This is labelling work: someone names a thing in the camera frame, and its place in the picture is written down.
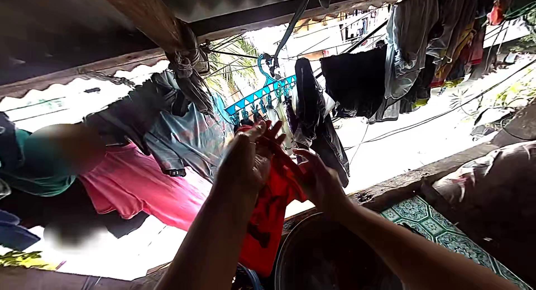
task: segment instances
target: leaves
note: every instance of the leaves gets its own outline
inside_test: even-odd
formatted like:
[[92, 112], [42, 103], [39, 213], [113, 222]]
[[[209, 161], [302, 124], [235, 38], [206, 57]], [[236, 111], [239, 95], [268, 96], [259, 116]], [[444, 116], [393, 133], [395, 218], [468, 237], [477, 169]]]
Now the leaves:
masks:
[[[222, 39], [214, 42], [216, 50], [230, 52], [233, 54], [247, 54], [258, 57], [259, 52], [245, 39], [239, 36], [235, 39]], [[213, 52], [209, 54], [209, 66], [211, 74], [205, 77], [205, 82], [211, 88], [224, 96], [233, 96], [236, 99], [241, 98], [237, 94], [239, 91], [237, 79], [245, 81], [250, 87], [257, 83], [257, 75], [254, 67], [257, 60], [245, 57], [232, 56], [229, 54], [218, 54]]]

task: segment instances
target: patterned tile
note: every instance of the patterned tile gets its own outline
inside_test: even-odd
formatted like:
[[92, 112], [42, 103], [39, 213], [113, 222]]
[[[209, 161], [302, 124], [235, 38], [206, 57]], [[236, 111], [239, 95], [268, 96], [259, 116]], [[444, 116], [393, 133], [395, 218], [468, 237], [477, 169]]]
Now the patterned tile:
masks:
[[425, 236], [426, 239], [490, 268], [501, 277], [512, 281], [522, 290], [532, 289], [508, 268], [466, 237], [459, 228], [419, 196], [402, 201], [383, 211], [381, 215], [395, 224], [406, 223]]
[[461, 232], [458, 227], [454, 226], [449, 220], [443, 217], [443, 215], [441, 215], [433, 207], [430, 207], [428, 210], [430, 211], [430, 216], [433, 218], [433, 220], [439, 223], [443, 228], [452, 232]]
[[402, 218], [420, 221], [428, 216], [426, 204], [418, 197], [402, 201], [392, 207]]
[[522, 290], [532, 289], [531, 287], [528, 287], [519, 277], [513, 274], [508, 268], [506, 268], [503, 264], [501, 264], [498, 260], [495, 260], [495, 262], [500, 271], [499, 275], [501, 275], [503, 278], [510, 280], [512, 283], [516, 284], [516, 286], [518, 286], [519, 289], [522, 289]]
[[432, 218], [421, 221], [421, 225], [423, 225], [433, 235], [438, 235], [445, 231], [445, 229], [441, 227], [441, 225], [437, 224]]
[[387, 220], [389, 221], [394, 221], [398, 218], [400, 218], [400, 216], [397, 214], [397, 212], [393, 211], [392, 208], [386, 210], [386, 211], [382, 211], [382, 216], [384, 218], [386, 218]]
[[493, 270], [489, 254], [467, 237], [448, 232], [437, 237], [437, 243]]

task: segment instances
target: t-shirt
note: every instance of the t-shirt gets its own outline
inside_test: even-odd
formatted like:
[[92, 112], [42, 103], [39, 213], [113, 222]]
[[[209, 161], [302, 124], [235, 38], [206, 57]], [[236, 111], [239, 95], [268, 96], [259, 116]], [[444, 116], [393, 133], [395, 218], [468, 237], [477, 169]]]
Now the t-shirt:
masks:
[[[15, 130], [17, 145], [24, 159], [24, 143], [31, 133], [25, 130]], [[0, 178], [11, 187], [37, 196], [50, 197], [64, 192], [75, 181], [76, 176], [35, 177], [25, 167], [24, 163], [16, 169], [0, 169]]]
[[191, 167], [185, 171], [184, 177], [163, 174], [152, 155], [130, 143], [107, 147], [104, 160], [79, 178], [98, 213], [117, 210], [130, 219], [144, 211], [187, 231], [212, 185]]

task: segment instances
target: blue clothes hanger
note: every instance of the blue clothes hanger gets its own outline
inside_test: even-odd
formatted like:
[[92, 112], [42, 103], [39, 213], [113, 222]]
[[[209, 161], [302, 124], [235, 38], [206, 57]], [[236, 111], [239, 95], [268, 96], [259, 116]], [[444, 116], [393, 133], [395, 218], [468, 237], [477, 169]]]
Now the blue clothes hanger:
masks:
[[[262, 60], [264, 59], [266, 60], [267, 64], [269, 64], [272, 61], [271, 57], [268, 54], [261, 54], [257, 59], [257, 65], [259, 67], [260, 72], [264, 76], [266, 76], [264, 87], [258, 89], [252, 94], [244, 97], [242, 100], [239, 100], [236, 103], [232, 104], [231, 106], [225, 108], [225, 111], [229, 115], [234, 115], [235, 113], [238, 113], [240, 110], [244, 109], [247, 105], [254, 104], [257, 100], [262, 99], [264, 96], [269, 95], [271, 92], [275, 92], [275, 95], [278, 98], [278, 100], [281, 100], [281, 95], [288, 96], [289, 90], [296, 84], [296, 75], [288, 76], [279, 81], [271, 77], [270, 74], [266, 73], [263, 70]], [[269, 97], [268, 104], [271, 105], [271, 101], [272, 99], [271, 97]]]

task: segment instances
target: green shirt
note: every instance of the green shirt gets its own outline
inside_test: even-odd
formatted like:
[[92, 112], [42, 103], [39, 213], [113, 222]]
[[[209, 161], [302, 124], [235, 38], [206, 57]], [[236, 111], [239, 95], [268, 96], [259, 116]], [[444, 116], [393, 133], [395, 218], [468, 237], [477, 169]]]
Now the green shirt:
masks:
[[[17, 145], [23, 154], [24, 159], [24, 142], [31, 135], [30, 132], [17, 129], [15, 136]], [[3, 179], [12, 188], [25, 191], [37, 196], [51, 197], [64, 192], [75, 181], [76, 176], [52, 176], [52, 177], [34, 177], [28, 172], [24, 164], [13, 170], [0, 169], [0, 178]]]

